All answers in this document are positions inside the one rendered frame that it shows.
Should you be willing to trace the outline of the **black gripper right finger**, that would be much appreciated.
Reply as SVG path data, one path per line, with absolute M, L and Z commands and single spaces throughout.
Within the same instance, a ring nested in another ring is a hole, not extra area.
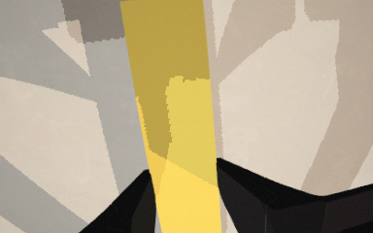
M 217 158 L 218 190 L 238 233 L 339 233 L 373 221 L 373 183 L 324 196 Z

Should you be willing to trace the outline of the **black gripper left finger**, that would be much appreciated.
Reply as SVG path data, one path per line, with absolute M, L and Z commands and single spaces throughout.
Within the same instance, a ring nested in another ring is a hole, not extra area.
M 156 196 L 149 169 L 79 233 L 154 233 Z

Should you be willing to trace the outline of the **yellow bar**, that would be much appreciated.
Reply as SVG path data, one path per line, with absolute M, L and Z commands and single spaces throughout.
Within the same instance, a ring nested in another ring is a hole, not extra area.
M 221 233 L 203 0 L 120 2 L 162 233 Z

